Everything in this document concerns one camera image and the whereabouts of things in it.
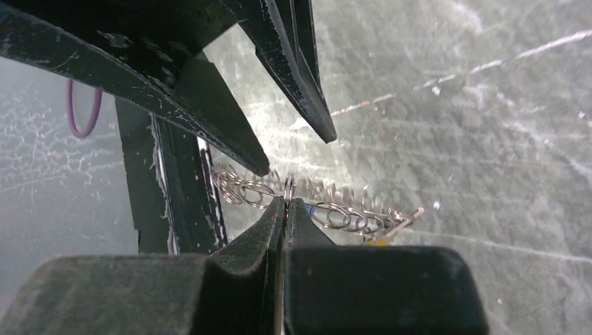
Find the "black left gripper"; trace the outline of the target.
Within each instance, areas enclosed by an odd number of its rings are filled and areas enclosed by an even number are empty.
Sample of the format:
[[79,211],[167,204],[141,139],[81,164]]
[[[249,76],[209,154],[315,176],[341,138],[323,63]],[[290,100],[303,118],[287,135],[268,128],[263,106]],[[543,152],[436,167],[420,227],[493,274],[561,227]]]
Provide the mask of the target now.
[[72,78],[269,172],[204,48],[235,24],[220,1],[2,1],[1,55]]

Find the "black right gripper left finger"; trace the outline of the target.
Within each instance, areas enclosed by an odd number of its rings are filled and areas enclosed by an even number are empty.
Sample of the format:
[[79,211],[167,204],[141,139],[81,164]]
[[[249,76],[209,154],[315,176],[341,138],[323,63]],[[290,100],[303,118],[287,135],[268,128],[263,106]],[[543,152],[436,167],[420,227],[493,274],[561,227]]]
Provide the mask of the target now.
[[280,334],[286,204],[211,254],[72,256],[20,288],[2,334]]

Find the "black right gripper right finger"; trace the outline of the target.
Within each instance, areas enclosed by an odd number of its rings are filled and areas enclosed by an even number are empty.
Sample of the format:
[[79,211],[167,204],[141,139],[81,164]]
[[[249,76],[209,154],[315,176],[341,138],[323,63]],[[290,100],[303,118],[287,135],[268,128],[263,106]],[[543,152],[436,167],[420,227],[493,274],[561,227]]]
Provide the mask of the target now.
[[287,334],[488,334],[472,273],[441,246],[340,246],[304,202],[287,208]]

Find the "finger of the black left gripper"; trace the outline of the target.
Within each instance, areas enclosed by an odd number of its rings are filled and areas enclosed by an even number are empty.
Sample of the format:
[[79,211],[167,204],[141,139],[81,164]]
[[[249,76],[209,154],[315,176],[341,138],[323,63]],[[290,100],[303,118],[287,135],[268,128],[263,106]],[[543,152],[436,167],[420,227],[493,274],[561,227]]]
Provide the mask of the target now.
[[312,3],[236,0],[222,4],[300,116],[324,142],[335,141],[336,130],[320,84]]

